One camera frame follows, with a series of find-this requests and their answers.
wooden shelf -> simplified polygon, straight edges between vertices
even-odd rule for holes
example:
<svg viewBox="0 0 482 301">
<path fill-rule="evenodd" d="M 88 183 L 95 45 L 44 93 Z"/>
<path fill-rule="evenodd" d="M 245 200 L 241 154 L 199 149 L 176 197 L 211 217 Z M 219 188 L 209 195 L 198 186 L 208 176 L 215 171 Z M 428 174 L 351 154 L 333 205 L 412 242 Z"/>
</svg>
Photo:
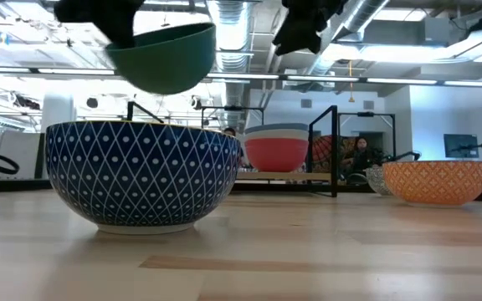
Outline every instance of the wooden shelf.
<svg viewBox="0 0 482 301">
<path fill-rule="evenodd" d="M 239 172 L 238 180 L 330 181 L 330 173 Z"/>
</svg>

white wall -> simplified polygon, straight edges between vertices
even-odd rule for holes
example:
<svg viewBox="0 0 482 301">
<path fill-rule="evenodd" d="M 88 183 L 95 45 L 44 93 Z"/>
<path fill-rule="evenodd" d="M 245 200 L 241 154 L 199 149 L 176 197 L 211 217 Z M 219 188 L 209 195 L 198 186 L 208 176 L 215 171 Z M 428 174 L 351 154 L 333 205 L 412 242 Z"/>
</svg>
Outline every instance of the white wall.
<svg viewBox="0 0 482 301">
<path fill-rule="evenodd" d="M 421 160 L 452 160 L 445 157 L 444 134 L 477 135 L 482 143 L 480 88 L 410 86 L 386 97 L 385 106 L 397 115 L 397 153 L 412 149 Z"/>
<path fill-rule="evenodd" d="M 262 91 L 252 89 L 250 91 L 250 100 L 252 106 L 259 106 Z M 342 93 L 339 95 L 333 92 L 308 92 L 302 94 L 297 91 L 276 90 L 269 100 L 267 109 L 265 110 L 265 124 L 299 122 L 311 123 L 321 113 L 328 109 L 331 105 L 338 106 L 340 113 L 357 113 L 365 111 L 363 109 L 364 100 L 375 101 L 375 113 L 384 113 L 384 99 L 379 98 L 376 92 L 355 92 L 353 97 L 355 102 L 349 102 L 351 95 L 349 93 Z M 312 107 L 310 109 L 300 108 L 301 99 L 312 99 Z M 378 117 L 375 118 L 361 118 L 352 116 L 345 122 L 347 116 L 341 117 L 341 135 L 354 136 L 358 135 L 359 131 L 383 132 L 389 136 L 391 141 L 392 128 L 388 126 L 383 120 Z M 254 116 L 249 117 L 247 128 L 259 125 L 259 120 Z M 320 130 L 322 135 L 331 134 L 331 116 L 328 115 L 321 119 L 314 125 L 314 130 Z M 384 145 L 385 149 L 391 150 L 392 145 Z"/>
</svg>

monitor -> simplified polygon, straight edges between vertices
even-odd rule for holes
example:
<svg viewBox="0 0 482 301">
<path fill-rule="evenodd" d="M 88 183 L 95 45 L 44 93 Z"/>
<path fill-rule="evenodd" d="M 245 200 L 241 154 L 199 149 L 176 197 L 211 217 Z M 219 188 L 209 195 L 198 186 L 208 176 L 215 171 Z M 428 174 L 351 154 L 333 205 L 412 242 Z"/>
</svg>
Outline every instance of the monitor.
<svg viewBox="0 0 482 301">
<path fill-rule="evenodd" d="M 444 134 L 446 158 L 479 158 L 477 145 L 477 135 Z"/>
</svg>

white diamond pattern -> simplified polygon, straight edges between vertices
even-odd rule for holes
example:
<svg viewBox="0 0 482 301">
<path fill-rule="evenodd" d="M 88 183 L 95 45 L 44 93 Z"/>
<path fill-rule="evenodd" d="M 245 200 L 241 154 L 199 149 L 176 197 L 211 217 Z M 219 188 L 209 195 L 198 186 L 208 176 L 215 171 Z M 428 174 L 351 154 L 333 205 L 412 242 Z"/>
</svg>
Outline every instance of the white diamond pattern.
<svg viewBox="0 0 482 301">
<path fill-rule="evenodd" d="M 74 122 L 46 131 L 52 186 L 79 215 L 111 226 L 172 226 L 206 216 L 230 193 L 239 141 L 181 126 Z"/>
</svg>

dark green bowl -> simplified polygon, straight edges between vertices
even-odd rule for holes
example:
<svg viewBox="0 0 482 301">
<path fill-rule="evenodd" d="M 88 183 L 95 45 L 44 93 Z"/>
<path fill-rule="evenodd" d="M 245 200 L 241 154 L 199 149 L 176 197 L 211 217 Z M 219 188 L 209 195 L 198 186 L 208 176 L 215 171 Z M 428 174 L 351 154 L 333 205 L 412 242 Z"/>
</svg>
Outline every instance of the dark green bowl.
<svg viewBox="0 0 482 301">
<path fill-rule="evenodd" d="M 139 89 L 176 94 L 197 85 L 215 61 L 215 24 L 194 23 L 135 36 L 136 47 L 105 48 L 118 74 Z"/>
</svg>

